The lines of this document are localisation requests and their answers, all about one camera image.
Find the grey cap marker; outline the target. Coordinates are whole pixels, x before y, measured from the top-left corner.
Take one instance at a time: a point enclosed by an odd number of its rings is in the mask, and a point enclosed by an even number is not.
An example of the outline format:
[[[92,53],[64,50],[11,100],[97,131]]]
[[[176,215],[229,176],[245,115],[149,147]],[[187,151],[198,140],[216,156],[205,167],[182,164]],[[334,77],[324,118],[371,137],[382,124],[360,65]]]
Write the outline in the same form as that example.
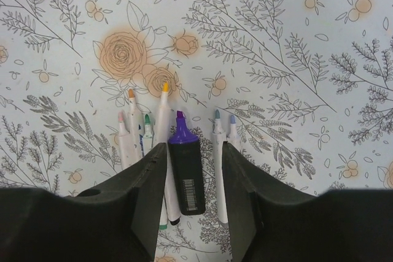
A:
[[[225,199],[224,178],[222,172],[222,152],[223,144],[226,140],[227,135],[222,127],[220,112],[218,109],[216,109],[214,113],[214,124],[212,128],[212,155],[216,180],[217,216],[219,219],[219,223],[224,228],[228,228],[227,206]]]

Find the pink cap marker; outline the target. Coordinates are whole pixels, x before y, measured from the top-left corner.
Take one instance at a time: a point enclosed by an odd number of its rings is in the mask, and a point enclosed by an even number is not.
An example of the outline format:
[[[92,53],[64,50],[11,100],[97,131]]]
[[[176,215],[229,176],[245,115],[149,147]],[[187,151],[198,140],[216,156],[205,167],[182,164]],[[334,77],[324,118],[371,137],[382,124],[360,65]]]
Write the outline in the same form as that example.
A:
[[[118,113],[118,122],[119,122],[119,150],[120,150],[120,159],[122,169],[132,166],[134,161],[134,151],[133,151],[133,139],[131,137],[130,132],[126,128],[125,124],[125,116],[123,111]]]

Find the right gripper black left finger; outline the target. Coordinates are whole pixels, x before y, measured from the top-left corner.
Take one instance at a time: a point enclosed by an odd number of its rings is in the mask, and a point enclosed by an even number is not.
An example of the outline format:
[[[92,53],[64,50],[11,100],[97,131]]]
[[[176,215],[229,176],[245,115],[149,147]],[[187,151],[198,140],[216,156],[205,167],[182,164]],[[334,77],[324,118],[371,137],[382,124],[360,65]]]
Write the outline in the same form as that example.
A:
[[[166,168],[166,145],[158,144],[75,197],[3,188],[1,260],[153,261]]]

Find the orange cap marker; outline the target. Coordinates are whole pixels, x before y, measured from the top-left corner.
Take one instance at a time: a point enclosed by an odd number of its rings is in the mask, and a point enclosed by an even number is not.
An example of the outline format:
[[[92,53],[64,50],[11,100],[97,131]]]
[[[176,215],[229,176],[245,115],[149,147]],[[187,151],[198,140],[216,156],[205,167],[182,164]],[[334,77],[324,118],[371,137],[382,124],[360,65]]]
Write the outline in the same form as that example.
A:
[[[137,163],[143,158],[142,155],[142,112],[137,106],[136,96],[132,88],[128,89],[129,111],[128,126],[133,138],[132,155],[133,163]]]

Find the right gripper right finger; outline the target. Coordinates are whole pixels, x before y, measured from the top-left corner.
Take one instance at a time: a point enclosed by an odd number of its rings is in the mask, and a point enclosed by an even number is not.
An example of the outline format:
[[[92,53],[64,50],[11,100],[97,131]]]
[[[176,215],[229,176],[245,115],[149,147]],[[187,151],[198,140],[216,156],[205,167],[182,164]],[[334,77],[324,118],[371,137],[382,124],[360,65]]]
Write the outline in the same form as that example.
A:
[[[391,261],[392,191],[311,196],[224,143],[222,170],[234,261]]]

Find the purple cap marker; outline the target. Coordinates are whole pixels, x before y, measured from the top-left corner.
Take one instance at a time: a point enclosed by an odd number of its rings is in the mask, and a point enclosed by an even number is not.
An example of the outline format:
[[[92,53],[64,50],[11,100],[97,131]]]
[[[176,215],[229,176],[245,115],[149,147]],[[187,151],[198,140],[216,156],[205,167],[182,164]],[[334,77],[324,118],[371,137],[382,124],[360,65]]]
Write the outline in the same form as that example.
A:
[[[200,138],[188,129],[184,113],[176,114],[176,132],[168,139],[180,210],[201,215],[206,210]]]

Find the green cap marker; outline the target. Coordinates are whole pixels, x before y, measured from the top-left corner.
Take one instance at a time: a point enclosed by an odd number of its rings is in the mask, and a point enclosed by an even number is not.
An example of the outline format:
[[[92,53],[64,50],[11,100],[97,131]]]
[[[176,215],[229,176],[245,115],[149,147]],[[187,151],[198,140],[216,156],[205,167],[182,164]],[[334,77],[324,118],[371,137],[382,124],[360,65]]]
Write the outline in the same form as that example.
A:
[[[144,115],[144,135],[142,143],[144,155],[147,155],[153,147],[154,132],[149,114]],[[166,213],[165,200],[162,201],[159,230],[166,230],[168,227],[168,217]]]

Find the lilac cap marker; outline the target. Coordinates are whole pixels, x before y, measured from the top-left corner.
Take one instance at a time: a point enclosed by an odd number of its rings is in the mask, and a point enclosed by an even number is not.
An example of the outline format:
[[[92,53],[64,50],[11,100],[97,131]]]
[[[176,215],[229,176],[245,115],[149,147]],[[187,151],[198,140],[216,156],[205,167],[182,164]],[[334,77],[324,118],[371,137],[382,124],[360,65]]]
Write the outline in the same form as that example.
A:
[[[227,141],[231,143],[237,151],[241,151],[241,138],[237,130],[236,117],[233,114],[230,115],[230,133],[227,136]]]

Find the yellow cap marker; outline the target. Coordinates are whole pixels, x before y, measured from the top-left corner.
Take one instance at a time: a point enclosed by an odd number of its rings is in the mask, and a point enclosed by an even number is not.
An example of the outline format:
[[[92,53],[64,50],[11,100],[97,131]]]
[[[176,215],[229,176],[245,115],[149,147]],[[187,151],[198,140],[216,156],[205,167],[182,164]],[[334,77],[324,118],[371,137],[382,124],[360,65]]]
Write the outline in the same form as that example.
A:
[[[163,84],[154,124],[154,145],[164,143],[166,148],[166,180],[160,215],[160,230],[167,229],[168,222],[172,225],[177,225],[181,218],[181,210],[177,198],[171,157],[168,148],[169,131],[171,127],[171,108],[168,104],[168,96],[169,84],[165,82]]]

